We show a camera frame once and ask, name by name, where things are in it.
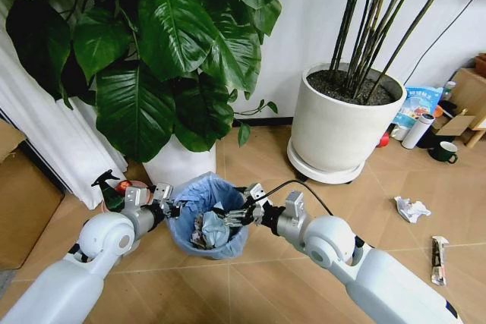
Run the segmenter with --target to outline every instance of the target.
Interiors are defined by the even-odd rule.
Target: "black cable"
[[[265,195],[263,195],[262,197],[258,197],[257,199],[255,199],[254,201],[257,202],[259,200],[262,200],[262,199],[265,199],[266,197],[269,197],[271,194],[277,192],[278,190],[280,190],[282,187],[288,185],[288,184],[291,184],[292,182],[296,182],[297,184],[300,184],[302,186],[305,186],[307,188],[307,190],[309,190],[312,195],[314,195],[314,197],[317,199],[317,201],[325,208],[325,210],[327,211],[327,213],[329,215],[334,215],[331,213],[330,209],[327,207],[326,203],[324,201],[322,201],[321,198],[319,198],[319,196],[315,193],[314,190],[312,190],[306,183],[302,182],[302,181],[299,181],[299,180],[288,180],[286,182],[284,182],[283,184],[280,184],[279,186],[275,187],[273,190],[271,190],[269,193],[266,193]]]
[[[428,47],[428,49],[425,50],[425,52],[422,54],[422,56],[420,56],[420,58],[418,59],[417,63],[415,64],[415,67],[413,68],[412,72],[410,73],[409,77],[407,77],[407,80],[405,80],[405,83],[403,83],[403,85],[405,85],[409,80],[410,80],[410,77],[412,77],[413,73],[415,72],[415,70],[417,69],[418,67],[418,64],[420,64],[420,62],[422,61],[422,59],[424,58],[424,56],[427,54],[427,52],[429,52],[431,50],[432,47],[434,47],[434,45],[437,43],[437,41],[442,37],[442,35],[447,32],[447,30],[449,28],[451,28],[451,26],[456,22],[456,20],[462,15],[462,13],[464,13],[464,11],[468,8],[468,6],[472,3],[472,1],[474,0],[469,0],[468,4],[465,5],[465,7],[459,12],[458,15],[456,15],[456,17],[453,19],[452,22],[450,22],[450,24],[446,27],[445,30],[442,31],[442,33],[435,39],[435,41],[432,42],[432,44]]]

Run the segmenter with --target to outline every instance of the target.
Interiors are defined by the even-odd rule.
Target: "white ceramic pot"
[[[165,182],[178,186],[206,172],[216,172],[216,145],[208,152],[191,152],[172,135],[144,167],[154,184]]]
[[[342,63],[339,69],[346,71],[348,65]],[[385,76],[381,85],[396,97],[395,102],[348,104],[325,96],[309,85],[309,74],[327,69],[329,64],[319,64],[302,74],[292,122],[292,146],[313,168],[339,173],[364,164],[405,101],[406,90],[402,84]],[[376,80],[379,74],[371,70],[368,76]]]

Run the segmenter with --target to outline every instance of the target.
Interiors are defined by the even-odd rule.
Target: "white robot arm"
[[[149,207],[140,204],[146,201],[146,189],[129,187],[124,210],[90,219],[70,253],[48,267],[0,323],[83,322],[119,258],[179,208],[169,200],[171,191],[169,185],[158,184]],[[462,323],[446,299],[391,255],[367,245],[343,219],[327,215],[312,220],[298,191],[289,194],[285,206],[273,206],[267,196],[260,184],[251,185],[244,209],[226,214],[226,224],[269,227],[331,272],[375,322]]]

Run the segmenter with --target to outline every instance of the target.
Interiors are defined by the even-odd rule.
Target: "blue package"
[[[172,195],[175,201],[186,202],[177,219],[167,219],[172,239],[181,250],[192,256],[205,256],[215,260],[241,255],[248,239],[248,226],[241,227],[226,244],[212,250],[199,250],[191,243],[197,214],[209,212],[217,203],[221,203],[226,212],[239,209],[245,203],[243,196],[233,185],[210,172],[176,187]]]
[[[407,97],[393,119],[394,124],[411,128],[422,114],[433,114],[440,96],[442,87],[406,87]]]

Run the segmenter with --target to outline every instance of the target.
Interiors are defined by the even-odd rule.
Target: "blue trash bag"
[[[248,226],[240,228],[229,241],[212,250],[199,250],[191,243],[194,220],[200,212],[209,212],[221,202],[226,212],[239,209],[245,202],[229,182],[210,172],[174,189],[175,201],[187,201],[177,219],[167,219],[174,242],[187,254],[224,260],[240,256],[248,238]]]

